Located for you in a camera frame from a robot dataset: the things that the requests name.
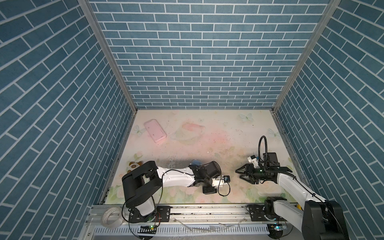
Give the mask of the blue staple remover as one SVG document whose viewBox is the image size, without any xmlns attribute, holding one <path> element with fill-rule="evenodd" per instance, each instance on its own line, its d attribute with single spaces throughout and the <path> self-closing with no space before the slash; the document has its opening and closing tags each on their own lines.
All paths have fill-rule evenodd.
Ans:
<svg viewBox="0 0 384 240">
<path fill-rule="evenodd" d="M 202 165 L 202 163 L 200 161 L 198 161 L 198 160 L 193 160 L 192 164 L 193 165 L 197 165 L 197 166 L 201 166 Z"/>
</svg>

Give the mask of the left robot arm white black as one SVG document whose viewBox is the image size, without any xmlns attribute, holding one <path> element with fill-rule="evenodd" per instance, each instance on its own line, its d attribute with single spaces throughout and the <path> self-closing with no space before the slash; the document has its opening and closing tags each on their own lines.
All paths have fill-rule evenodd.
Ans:
<svg viewBox="0 0 384 240">
<path fill-rule="evenodd" d="M 218 193 L 219 188 L 228 186 L 230 181 L 230 177 L 222 174 L 215 161 L 203 165 L 190 164 L 182 169 L 167 169 L 149 161 L 122 177 L 124 207 L 137 210 L 139 216 L 147 217 L 159 205 L 153 199 L 158 190 L 176 186 L 201 187 L 203 194 L 209 195 Z"/>
</svg>

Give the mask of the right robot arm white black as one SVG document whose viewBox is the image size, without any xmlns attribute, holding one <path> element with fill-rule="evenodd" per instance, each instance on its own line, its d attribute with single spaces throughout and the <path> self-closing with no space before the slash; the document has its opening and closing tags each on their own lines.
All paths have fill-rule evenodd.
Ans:
<svg viewBox="0 0 384 240">
<path fill-rule="evenodd" d="M 240 179 L 252 184 L 274 182 L 288 192 L 296 203 L 284 197 L 268 197 L 263 207 L 248 205 L 254 221 L 269 221 L 269 236 L 284 237 L 284 221 L 298 229 L 305 240 L 347 240 L 348 229 L 341 205 L 326 200 L 301 182 L 288 167 L 282 167 L 276 153 L 251 156 L 248 163 L 237 169 Z"/>
</svg>

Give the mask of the floral table mat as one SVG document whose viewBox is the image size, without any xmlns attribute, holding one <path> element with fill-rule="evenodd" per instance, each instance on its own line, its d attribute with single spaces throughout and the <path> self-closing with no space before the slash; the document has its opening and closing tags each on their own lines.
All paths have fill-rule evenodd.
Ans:
<svg viewBox="0 0 384 240">
<path fill-rule="evenodd" d="M 144 123 L 156 119 L 167 138 L 155 143 Z M 277 154 L 282 166 L 294 169 L 286 146 L 268 110 L 140 110 L 135 117 L 106 204 L 124 202 L 122 177 L 145 162 L 155 161 L 163 168 L 185 168 L 198 160 L 216 161 L 231 178 L 219 193 L 205 195 L 202 188 L 168 187 L 156 192 L 162 204 L 262 203 L 267 197 L 293 197 L 273 182 L 251 185 L 235 170 L 248 157 L 265 151 Z"/>
</svg>

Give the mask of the pink phone case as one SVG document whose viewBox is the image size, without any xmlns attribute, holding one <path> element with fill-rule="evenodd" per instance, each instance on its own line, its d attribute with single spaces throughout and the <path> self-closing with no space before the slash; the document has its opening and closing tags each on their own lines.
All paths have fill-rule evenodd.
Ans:
<svg viewBox="0 0 384 240">
<path fill-rule="evenodd" d="M 144 126 L 155 143 L 160 143 L 167 138 L 166 132 L 156 119 L 145 122 Z"/>
</svg>

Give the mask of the clear tape roll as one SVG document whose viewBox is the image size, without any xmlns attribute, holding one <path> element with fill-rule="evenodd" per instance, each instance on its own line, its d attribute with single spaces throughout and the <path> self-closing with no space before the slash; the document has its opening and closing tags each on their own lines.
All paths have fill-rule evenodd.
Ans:
<svg viewBox="0 0 384 240">
<path fill-rule="evenodd" d="M 124 222 L 122 209 L 120 207 L 108 208 L 101 217 L 101 224 L 107 229 L 116 229 Z"/>
</svg>

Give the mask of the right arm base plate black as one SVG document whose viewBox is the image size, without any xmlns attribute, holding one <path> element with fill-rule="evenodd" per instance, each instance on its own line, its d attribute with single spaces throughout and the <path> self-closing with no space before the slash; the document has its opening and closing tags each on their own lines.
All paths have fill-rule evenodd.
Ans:
<svg viewBox="0 0 384 240">
<path fill-rule="evenodd" d="M 246 210 L 248 211 L 252 222 L 278 222 L 280 220 L 285 220 L 283 217 L 280 217 L 275 213 L 274 208 L 272 206 L 251 204 L 246 206 Z"/>
</svg>

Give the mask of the aluminium rail frame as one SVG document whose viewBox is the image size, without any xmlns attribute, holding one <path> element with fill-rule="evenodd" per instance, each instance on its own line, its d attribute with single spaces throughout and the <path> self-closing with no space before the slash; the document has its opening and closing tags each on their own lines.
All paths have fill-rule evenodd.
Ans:
<svg viewBox="0 0 384 240">
<path fill-rule="evenodd" d="M 192 204 L 170 206 L 169 222 L 130 223 L 131 211 L 118 205 L 95 205 L 80 233 L 81 240 L 305 240 L 290 223 L 280 221 L 284 237 L 269 236 L 269 221 L 252 222 L 251 204 Z M 122 209 L 123 224 L 107 229 L 101 217 L 110 207 Z"/>
</svg>

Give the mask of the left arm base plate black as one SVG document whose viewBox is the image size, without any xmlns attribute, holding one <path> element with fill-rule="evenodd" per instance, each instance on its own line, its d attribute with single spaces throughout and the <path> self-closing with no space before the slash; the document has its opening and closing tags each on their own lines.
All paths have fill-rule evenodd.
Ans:
<svg viewBox="0 0 384 240">
<path fill-rule="evenodd" d="M 170 206 L 158 206 L 154 211 L 150 211 L 149 214 L 143 215 L 138 208 L 132 209 L 129 215 L 129 222 L 136 223 L 146 223 L 146 222 L 160 222 L 166 223 L 169 222 L 171 215 Z"/>
</svg>

